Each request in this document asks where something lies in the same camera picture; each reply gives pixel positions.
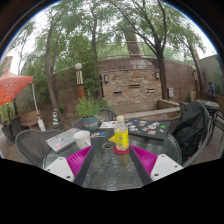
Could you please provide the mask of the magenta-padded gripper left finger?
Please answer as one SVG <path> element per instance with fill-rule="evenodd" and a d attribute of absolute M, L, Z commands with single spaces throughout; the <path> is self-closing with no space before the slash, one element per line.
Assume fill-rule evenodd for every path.
<path fill-rule="evenodd" d="M 45 168 L 45 171 L 82 186 L 93 157 L 94 148 L 88 146 L 68 158 L 57 158 Z"/>

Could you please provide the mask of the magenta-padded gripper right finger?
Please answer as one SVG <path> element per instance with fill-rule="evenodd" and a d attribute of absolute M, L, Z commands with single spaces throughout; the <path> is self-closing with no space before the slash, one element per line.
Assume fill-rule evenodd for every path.
<path fill-rule="evenodd" d="M 159 156 L 137 146 L 129 146 L 129 155 L 134 162 L 144 185 L 164 178 L 182 169 L 182 166 L 166 154 Z"/>

